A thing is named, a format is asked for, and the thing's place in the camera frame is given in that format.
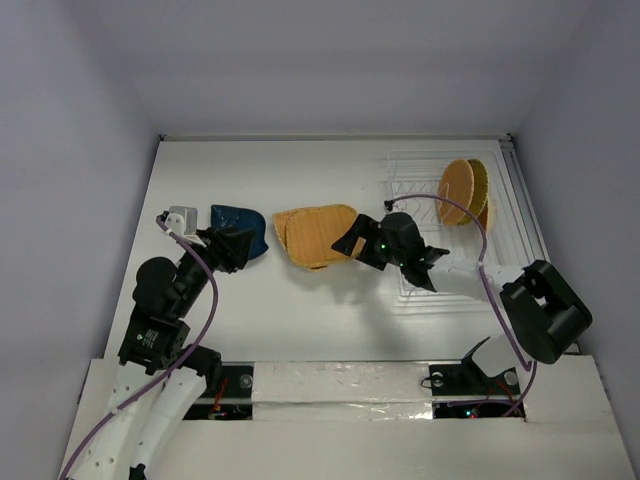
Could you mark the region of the triangular woven orange plate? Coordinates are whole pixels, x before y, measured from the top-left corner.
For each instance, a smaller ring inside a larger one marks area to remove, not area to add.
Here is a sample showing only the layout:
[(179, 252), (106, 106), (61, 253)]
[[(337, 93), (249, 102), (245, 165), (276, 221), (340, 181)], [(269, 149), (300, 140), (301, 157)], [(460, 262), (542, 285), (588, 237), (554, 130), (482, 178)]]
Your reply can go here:
[[(289, 254), (286, 240), (286, 225), (288, 221), (297, 213), (303, 211), (303, 208), (296, 208), (291, 210), (286, 210), (282, 212), (277, 212), (272, 215), (272, 221), (274, 224), (274, 229), (279, 240), (280, 245), (284, 249), (286, 254)], [(329, 266), (326, 261), (322, 261), (320, 263), (315, 262), (311, 265), (302, 265), (302, 268), (306, 268), (311, 271), (319, 271), (325, 269)]]

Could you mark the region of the round orange woven plate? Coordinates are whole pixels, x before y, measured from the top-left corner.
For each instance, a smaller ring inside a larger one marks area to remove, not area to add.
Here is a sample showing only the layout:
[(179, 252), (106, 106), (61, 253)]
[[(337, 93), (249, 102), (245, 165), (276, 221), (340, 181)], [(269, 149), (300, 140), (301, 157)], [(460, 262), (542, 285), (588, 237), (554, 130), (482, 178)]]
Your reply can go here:
[(464, 219), (472, 203), (473, 192), (471, 164), (465, 159), (454, 160), (444, 170), (438, 186), (439, 196), (453, 201), (453, 204), (439, 202), (439, 216), (444, 225), (457, 225)]

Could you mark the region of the yellow round woven plate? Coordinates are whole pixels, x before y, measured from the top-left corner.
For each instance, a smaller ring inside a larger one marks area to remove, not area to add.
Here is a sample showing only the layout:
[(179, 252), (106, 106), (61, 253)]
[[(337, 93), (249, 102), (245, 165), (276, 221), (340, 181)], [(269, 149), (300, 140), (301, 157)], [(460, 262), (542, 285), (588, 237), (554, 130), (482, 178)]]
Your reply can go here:
[(478, 216), (489, 199), (489, 174), (485, 164), (478, 159), (469, 159), (473, 173), (473, 197), (469, 210)]

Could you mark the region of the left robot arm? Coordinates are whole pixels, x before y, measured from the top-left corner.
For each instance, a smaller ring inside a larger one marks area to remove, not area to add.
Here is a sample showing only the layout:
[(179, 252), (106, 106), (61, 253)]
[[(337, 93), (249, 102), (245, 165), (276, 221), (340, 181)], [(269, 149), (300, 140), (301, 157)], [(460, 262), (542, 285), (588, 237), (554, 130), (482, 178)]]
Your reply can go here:
[(117, 353), (118, 365), (104, 416), (70, 455), (63, 479), (149, 479), (185, 414), (202, 395), (223, 389), (219, 352), (187, 337), (185, 321), (214, 272), (244, 268), (255, 236), (235, 227), (181, 236), (177, 263), (145, 261), (136, 274), (134, 308)]

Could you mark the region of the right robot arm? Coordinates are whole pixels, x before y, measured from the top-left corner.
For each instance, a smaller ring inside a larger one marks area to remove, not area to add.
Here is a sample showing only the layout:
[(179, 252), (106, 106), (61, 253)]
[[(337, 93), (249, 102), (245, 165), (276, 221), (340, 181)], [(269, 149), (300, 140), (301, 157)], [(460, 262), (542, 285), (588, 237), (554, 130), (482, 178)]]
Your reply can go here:
[(381, 221), (360, 214), (332, 250), (384, 270), (397, 267), (413, 286), (489, 304), (503, 330), (480, 341), (462, 359), (460, 379), (482, 392), (498, 376), (534, 363), (551, 365), (592, 325), (590, 310), (549, 262), (487, 265), (429, 246), (406, 213)]

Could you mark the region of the small orange woven plate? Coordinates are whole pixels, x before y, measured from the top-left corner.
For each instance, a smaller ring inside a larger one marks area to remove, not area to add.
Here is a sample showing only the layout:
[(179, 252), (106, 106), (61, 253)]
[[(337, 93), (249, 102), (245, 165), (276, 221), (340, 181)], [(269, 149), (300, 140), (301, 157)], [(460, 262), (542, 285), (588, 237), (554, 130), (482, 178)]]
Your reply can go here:
[(494, 200), (489, 197), (478, 219), (486, 233), (489, 233), (495, 223), (497, 207)]

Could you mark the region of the white foam front board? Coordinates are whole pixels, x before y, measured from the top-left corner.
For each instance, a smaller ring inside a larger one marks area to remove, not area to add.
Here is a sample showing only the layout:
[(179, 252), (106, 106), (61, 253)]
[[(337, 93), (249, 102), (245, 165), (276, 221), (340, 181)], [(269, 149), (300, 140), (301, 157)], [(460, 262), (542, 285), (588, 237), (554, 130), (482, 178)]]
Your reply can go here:
[(250, 417), (186, 414), (213, 368), (148, 376), (97, 360), (76, 416), (67, 479), (630, 479), (592, 359), (542, 368), (518, 416), (499, 388), (454, 418), (421, 386), (427, 363), (258, 362)]

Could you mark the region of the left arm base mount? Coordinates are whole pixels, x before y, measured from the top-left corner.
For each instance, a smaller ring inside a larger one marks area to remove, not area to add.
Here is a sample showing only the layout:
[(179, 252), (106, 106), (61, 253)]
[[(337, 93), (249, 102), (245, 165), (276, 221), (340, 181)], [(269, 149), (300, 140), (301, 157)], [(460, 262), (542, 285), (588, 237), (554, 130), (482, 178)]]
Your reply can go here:
[(221, 379), (187, 410), (185, 421), (237, 421), (253, 417), (253, 363), (224, 363)]

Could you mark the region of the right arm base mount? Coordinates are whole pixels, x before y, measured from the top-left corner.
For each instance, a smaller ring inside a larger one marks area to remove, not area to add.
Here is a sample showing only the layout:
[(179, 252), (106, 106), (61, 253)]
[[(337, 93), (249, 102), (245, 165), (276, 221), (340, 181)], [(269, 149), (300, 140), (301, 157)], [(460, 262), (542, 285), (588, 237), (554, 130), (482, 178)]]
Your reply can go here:
[(495, 377), (463, 363), (431, 364), (420, 386), (432, 395), (435, 419), (525, 418), (521, 386), (514, 368)]

